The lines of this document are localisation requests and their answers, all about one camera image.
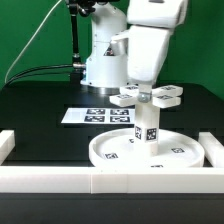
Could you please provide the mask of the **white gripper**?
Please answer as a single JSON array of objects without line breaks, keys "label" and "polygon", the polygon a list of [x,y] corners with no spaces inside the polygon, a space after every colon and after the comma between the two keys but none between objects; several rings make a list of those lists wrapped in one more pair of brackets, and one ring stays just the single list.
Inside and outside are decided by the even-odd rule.
[{"label": "white gripper", "polygon": [[152,98],[151,85],[166,59],[171,34],[165,28],[132,25],[111,38],[116,55],[122,53],[121,45],[127,43],[127,73],[132,83],[140,84],[139,102],[149,102]]}]

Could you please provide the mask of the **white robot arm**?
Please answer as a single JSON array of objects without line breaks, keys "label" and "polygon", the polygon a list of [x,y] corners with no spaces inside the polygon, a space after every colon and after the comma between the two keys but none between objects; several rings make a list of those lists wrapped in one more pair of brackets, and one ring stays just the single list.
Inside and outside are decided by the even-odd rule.
[{"label": "white robot arm", "polygon": [[111,94],[127,84],[153,86],[166,59],[169,39],[182,24],[188,0],[129,0],[122,12],[114,0],[96,0],[92,52],[81,85]]}]

